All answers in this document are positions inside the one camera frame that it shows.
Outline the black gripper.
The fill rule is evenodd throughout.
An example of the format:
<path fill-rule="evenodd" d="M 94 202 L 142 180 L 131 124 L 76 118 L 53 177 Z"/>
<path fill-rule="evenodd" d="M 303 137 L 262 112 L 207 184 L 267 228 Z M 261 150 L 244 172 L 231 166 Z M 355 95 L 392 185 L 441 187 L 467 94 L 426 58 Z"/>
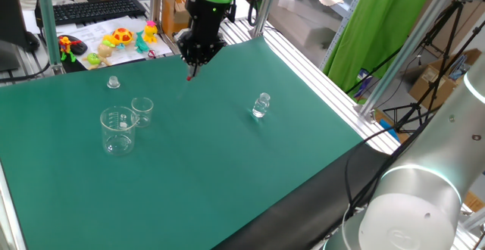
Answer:
<path fill-rule="evenodd" d="M 201 67 L 227 45 L 219 35 L 219 27 L 229 14 L 231 6 L 230 2 L 186 0 L 190 27 L 184 33 L 178 33 L 177 46 L 183 61 L 188 65 L 189 77 L 196 77 Z"/>

